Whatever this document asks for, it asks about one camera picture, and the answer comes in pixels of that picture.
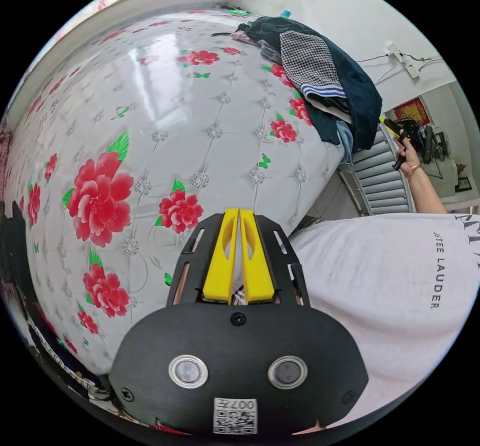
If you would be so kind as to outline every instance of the white wall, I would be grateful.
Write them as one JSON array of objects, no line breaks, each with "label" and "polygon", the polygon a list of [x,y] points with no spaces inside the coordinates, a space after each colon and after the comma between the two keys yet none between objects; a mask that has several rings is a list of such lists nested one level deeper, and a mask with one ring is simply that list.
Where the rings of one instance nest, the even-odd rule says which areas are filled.
[{"label": "white wall", "polygon": [[466,165],[461,175],[468,177],[472,186],[469,191],[460,191],[455,196],[442,198],[442,202],[448,207],[455,207],[456,209],[480,204],[478,190],[480,183],[476,182],[473,176],[469,136],[459,104],[452,92],[451,84],[445,84],[427,91],[421,95],[421,99],[428,110],[434,129],[443,131],[448,136],[451,159],[457,164]]},{"label": "white wall", "polygon": [[95,13],[62,37],[31,70],[30,76],[25,80],[8,110],[9,130],[15,130],[23,112],[48,75],[79,46],[95,35],[115,24],[148,12],[182,6],[185,8],[208,7],[226,1],[228,0],[120,0]]},{"label": "white wall", "polygon": [[468,146],[470,149],[470,171],[476,184],[480,187],[480,128],[475,114],[458,81],[450,84],[450,90],[456,100],[463,118]]},{"label": "white wall", "polygon": [[[462,172],[472,189],[443,197],[442,202],[453,209],[480,204],[480,130],[470,104],[457,81],[422,94],[421,99],[431,118],[435,132],[443,131],[450,144],[450,157],[457,164],[466,165]],[[392,111],[387,113],[395,119]]]},{"label": "white wall", "polygon": [[[291,11],[293,20],[327,36],[357,61],[385,54],[390,43],[396,43],[402,52],[417,58],[438,55],[413,24],[383,0],[235,0],[235,4],[265,16]],[[394,59],[381,58],[364,62],[362,67],[376,82],[395,64]],[[377,86],[383,98],[383,110],[455,81],[454,74],[443,62],[426,66],[420,75],[418,80],[413,80],[400,66],[387,75]]]},{"label": "white wall", "polygon": [[421,95],[435,132],[443,131],[448,136],[450,157],[457,163],[466,165],[462,176],[472,175],[472,157],[469,139],[460,108],[448,84],[432,89]]}]

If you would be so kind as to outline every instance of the electrical cable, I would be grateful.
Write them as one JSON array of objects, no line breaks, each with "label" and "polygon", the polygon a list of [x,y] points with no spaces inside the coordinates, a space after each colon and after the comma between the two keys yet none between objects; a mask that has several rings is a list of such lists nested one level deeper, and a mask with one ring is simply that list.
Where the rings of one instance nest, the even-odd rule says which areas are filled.
[{"label": "electrical cable", "polygon": [[385,74],[382,74],[378,79],[377,81],[375,82],[375,86],[388,74],[390,73],[390,71],[393,71],[395,68],[398,68],[398,66],[401,66],[403,65],[402,62],[399,62],[398,64],[396,64],[394,67],[391,67]]},{"label": "electrical cable", "polygon": [[425,66],[431,65],[432,63],[438,63],[439,61],[443,61],[443,59],[442,59],[442,58],[440,58],[440,59],[432,59],[431,61],[426,62],[425,64],[422,64],[422,65],[418,68],[418,71],[420,72]]},{"label": "electrical cable", "polygon": [[368,59],[361,59],[360,61],[357,61],[357,63],[364,63],[365,61],[373,61],[379,58],[385,58],[386,56],[388,56],[388,54],[382,54],[381,56],[370,57]]},{"label": "electrical cable", "polygon": [[409,58],[412,58],[414,61],[431,61],[431,60],[436,60],[439,59],[440,56],[430,56],[430,57],[414,57],[411,54],[407,54],[406,52],[400,52],[400,56],[408,56]]}]

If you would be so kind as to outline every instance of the dark blue jacket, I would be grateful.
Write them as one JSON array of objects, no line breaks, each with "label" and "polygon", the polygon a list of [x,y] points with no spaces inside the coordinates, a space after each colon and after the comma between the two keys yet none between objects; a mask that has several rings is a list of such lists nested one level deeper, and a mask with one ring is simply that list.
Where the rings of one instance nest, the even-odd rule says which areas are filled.
[{"label": "dark blue jacket", "polygon": [[[338,78],[350,105],[353,152],[360,149],[369,150],[373,146],[382,113],[382,97],[361,66],[345,51],[327,37],[301,22],[280,16],[262,16],[250,24],[240,24],[238,29],[244,31],[253,41],[265,40],[280,53],[280,35],[287,31],[297,31],[322,38],[330,49]],[[315,108],[308,101],[305,101],[305,106],[321,139],[333,144],[340,144],[337,134],[337,119],[331,114]]]}]

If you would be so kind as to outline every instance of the screw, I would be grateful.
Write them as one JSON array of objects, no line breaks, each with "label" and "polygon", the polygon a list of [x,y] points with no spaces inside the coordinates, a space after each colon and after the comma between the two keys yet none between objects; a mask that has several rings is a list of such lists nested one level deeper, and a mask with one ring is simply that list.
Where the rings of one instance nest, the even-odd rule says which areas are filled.
[{"label": "screw", "polygon": [[355,398],[356,398],[357,394],[355,393],[355,391],[353,390],[350,390],[350,391],[347,391],[342,397],[341,397],[341,402],[344,404],[344,405],[349,405]]},{"label": "screw", "polygon": [[241,312],[234,312],[230,317],[230,322],[234,326],[243,326],[247,322],[247,317]]},{"label": "screw", "polygon": [[120,389],[120,394],[128,403],[131,403],[134,400],[134,395],[126,387]]}]

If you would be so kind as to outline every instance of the gold bracelet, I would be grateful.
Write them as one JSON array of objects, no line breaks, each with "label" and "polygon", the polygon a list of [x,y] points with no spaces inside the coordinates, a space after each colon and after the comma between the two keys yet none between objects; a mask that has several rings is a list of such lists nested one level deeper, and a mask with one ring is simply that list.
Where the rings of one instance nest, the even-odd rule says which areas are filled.
[{"label": "gold bracelet", "polygon": [[405,173],[405,176],[410,176],[416,169],[418,169],[420,167],[419,164],[417,164],[416,166],[412,166],[406,173]]}]

